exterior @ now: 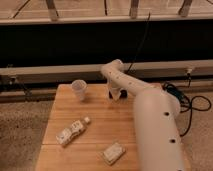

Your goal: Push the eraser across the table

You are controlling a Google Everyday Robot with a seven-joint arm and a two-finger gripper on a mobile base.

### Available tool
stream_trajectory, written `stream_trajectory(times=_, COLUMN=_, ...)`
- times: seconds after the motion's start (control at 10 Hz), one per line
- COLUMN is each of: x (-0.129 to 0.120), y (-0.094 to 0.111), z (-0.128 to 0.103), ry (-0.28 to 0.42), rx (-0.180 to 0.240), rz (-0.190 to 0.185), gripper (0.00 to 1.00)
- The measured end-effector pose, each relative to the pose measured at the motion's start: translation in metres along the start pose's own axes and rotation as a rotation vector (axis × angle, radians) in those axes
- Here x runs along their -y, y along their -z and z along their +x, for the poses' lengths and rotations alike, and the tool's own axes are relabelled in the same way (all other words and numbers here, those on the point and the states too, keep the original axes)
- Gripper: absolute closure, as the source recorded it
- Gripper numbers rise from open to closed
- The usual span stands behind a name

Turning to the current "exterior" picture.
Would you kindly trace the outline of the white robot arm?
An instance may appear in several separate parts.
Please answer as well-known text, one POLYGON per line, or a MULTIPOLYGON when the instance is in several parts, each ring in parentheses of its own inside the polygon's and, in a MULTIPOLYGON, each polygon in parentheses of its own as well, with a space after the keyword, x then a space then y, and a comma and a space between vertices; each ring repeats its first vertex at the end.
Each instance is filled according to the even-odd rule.
POLYGON ((101 73, 114 100, 119 99, 121 89, 134 96, 139 171, 186 171, 175 122, 180 114, 179 100, 162 88, 125 74, 119 59, 103 65, 101 73))

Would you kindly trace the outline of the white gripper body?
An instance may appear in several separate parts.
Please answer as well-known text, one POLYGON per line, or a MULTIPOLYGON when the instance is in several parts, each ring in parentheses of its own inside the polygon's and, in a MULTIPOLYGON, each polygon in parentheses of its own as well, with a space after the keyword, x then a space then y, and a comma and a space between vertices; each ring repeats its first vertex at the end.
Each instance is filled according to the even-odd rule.
POLYGON ((119 99, 125 99, 127 97, 127 91, 116 84, 109 83, 108 90, 109 90, 109 98, 115 101, 119 99))

